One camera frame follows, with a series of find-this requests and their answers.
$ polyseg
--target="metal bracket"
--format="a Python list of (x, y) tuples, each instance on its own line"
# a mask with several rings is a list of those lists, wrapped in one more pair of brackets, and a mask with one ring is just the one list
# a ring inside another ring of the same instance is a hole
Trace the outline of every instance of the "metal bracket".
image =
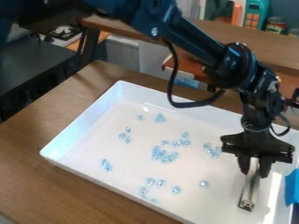
[(257, 158), (251, 158), (250, 170), (240, 197), (239, 207), (252, 212), (259, 198), (260, 191), (260, 166)]

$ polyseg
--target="blue gem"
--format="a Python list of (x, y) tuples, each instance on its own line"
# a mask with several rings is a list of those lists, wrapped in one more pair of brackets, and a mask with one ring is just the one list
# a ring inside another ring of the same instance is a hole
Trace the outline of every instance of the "blue gem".
[(151, 159), (152, 160), (158, 160), (160, 154), (160, 148), (159, 146), (154, 146), (151, 150)]
[(158, 205), (158, 204), (159, 204), (159, 202), (158, 202), (157, 199), (151, 199), (151, 200), (150, 200), (150, 203), (152, 203), (152, 204), (154, 204), (154, 205)]
[(161, 157), (161, 163), (165, 164), (165, 163), (168, 163), (168, 162), (170, 162), (168, 157)]
[(178, 158), (178, 153), (176, 151), (173, 151), (169, 156), (168, 156), (169, 160), (175, 160), (176, 158)]
[(127, 132), (127, 133), (131, 133), (131, 128), (126, 127), (126, 132)]
[(138, 116), (137, 116), (137, 119), (138, 119), (139, 121), (142, 121), (142, 120), (144, 120), (145, 118), (144, 118), (143, 115), (138, 115)]
[(156, 187), (159, 188), (159, 189), (162, 188), (164, 185), (165, 185), (165, 180), (163, 180), (163, 179), (159, 179), (156, 182)]
[(181, 145), (184, 145), (184, 140), (183, 139), (179, 139), (177, 141), (177, 146), (181, 146)]
[(188, 133), (187, 132), (184, 132), (182, 137), (188, 137)]
[(110, 172), (112, 170), (111, 164), (105, 158), (101, 160), (101, 167), (105, 172)]
[(188, 146), (188, 145), (190, 145), (191, 144), (191, 142), (189, 141), (189, 140), (185, 140), (184, 142), (183, 142), (183, 145), (184, 146)]
[(145, 186), (142, 186), (140, 189), (139, 189), (139, 196), (146, 199), (146, 195), (149, 193), (149, 190), (145, 187)]
[(160, 151), (160, 147), (159, 146), (154, 146), (151, 150), (152, 151)]
[(169, 141), (167, 141), (167, 140), (163, 140), (162, 142), (161, 142), (161, 146), (162, 147), (167, 147), (168, 145), (169, 145)]
[(121, 140), (125, 139), (125, 137), (126, 137), (125, 133), (121, 133), (118, 135), (118, 139), (121, 139)]
[(161, 151), (159, 152), (159, 157), (163, 157), (163, 156), (165, 156), (166, 153), (167, 153), (166, 150), (161, 150)]
[(162, 114), (157, 114), (155, 118), (156, 123), (164, 123), (166, 122), (166, 118)]
[(205, 143), (204, 149), (211, 158), (219, 158), (221, 154), (221, 148), (215, 143)]
[(147, 179), (145, 180), (145, 184), (146, 184), (147, 186), (152, 186), (152, 185), (155, 184), (155, 180), (154, 180), (153, 178), (147, 178)]
[(124, 143), (126, 144), (130, 144), (131, 143), (131, 137), (130, 136), (126, 136)]
[(180, 188), (178, 185), (175, 185), (173, 188), (172, 188), (172, 193), (173, 194), (179, 194), (182, 192), (182, 188)]
[(209, 182), (203, 180), (203, 181), (200, 181), (199, 185), (202, 187), (209, 186)]
[(173, 142), (171, 143), (171, 147), (172, 147), (172, 148), (176, 148), (176, 147), (178, 147), (178, 142), (177, 142), (177, 141), (173, 141)]

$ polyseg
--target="white tray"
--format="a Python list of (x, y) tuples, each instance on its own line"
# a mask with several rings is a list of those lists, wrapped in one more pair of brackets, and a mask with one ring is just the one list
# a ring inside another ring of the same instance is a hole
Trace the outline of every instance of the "white tray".
[[(186, 101), (175, 97), (176, 101)], [(158, 113), (167, 121), (156, 123)], [(138, 115), (145, 119), (139, 121)], [(118, 139), (126, 126), (132, 131), (132, 142)], [(171, 147), (180, 157), (168, 164), (151, 160), (151, 149), (162, 140), (178, 140), (187, 131), (189, 147)], [(259, 203), (249, 213), (237, 207), (245, 178), (236, 157), (222, 153), (211, 159), (203, 145), (219, 142), (219, 137), (239, 133), (240, 115), (214, 107), (176, 109), (166, 94), (124, 81), (118, 81), (90, 108), (56, 136), (40, 155), (54, 165), (84, 179), (104, 186), (131, 200), (182, 222), (202, 224), (288, 224), (292, 206), (284, 205), (284, 176), (296, 168), (276, 163), (270, 176), (261, 181)], [(282, 140), (299, 148), (299, 135), (291, 130)], [(111, 162), (112, 171), (104, 172), (101, 160)], [(162, 189), (149, 187), (149, 199), (138, 195), (146, 178), (164, 179)], [(209, 187), (200, 187), (201, 180)], [(182, 192), (173, 195), (173, 186)]]

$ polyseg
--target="black robotic arm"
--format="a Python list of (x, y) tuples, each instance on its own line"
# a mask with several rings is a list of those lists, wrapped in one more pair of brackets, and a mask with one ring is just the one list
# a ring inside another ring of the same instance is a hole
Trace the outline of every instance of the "black robotic arm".
[[(25, 0), (11, 0), (11, 2), (14, 1), (18, 2), (20, 8), (23, 9)], [(45, 2), (51, 1), (59, 2), (59, 0), (32, 0), (30, 4), (34, 9), (38, 9), (37, 5), (39, 5), (40, 9), (46, 11), (49, 3), (45, 4)], [(5, 2), (7, 4), (7, 1), (0, 0), (0, 16), (9, 14), (8, 10), (3, 9)], [(175, 0), (61, 0), (60, 2), (64, 2), (64, 7), (68, 10), (72, 9), (68, 7), (69, 5), (75, 6), (80, 12), (76, 14), (76, 18), (94, 12), (102, 17), (120, 19), (146, 36), (163, 38), (174, 54), (176, 62), (168, 86), (168, 98), (174, 107), (205, 106), (217, 100), (224, 94), (225, 89), (237, 89), (243, 102), (241, 125), (244, 132), (223, 136), (221, 140), (223, 151), (238, 157), (243, 173), (248, 173), (252, 157), (260, 160), (262, 178), (268, 176), (272, 163), (276, 161), (292, 163), (295, 148), (274, 138), (270, 132), (271, 123), (277, 116), (287, 121), (281, 114), (284, 101), (278, 91), (279, 83), (275, 73), (257, 62), (254, 54), (245, 45), (239, 43), (223, 45), (210, 38), (182, 16)], [(27, 10), (19, 10), (19, 13), (17, 15), (15, 13), (11, 18), (27, 28), (40, 26), (37, 21), (45, 20), (49, 23), (46, 13), (41, 15), (38, 10), (33, 9), (30, 15), (26, 12)], [(58, 20), (67, 23), (64, 17), (59, 17)], [(172, 100), (172, 89), (178, 65), (172, 44), (184, 48), (205, 65), (207, 81), (219, 88), (212, 98), (186, 103)]]

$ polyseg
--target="wall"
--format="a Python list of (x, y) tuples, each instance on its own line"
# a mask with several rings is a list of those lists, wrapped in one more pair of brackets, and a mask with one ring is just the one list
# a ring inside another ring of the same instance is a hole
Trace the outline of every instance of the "wall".
[(299, 0), (271, 0), (270, 17), (280, 17), (288, 28), (299, 28)]

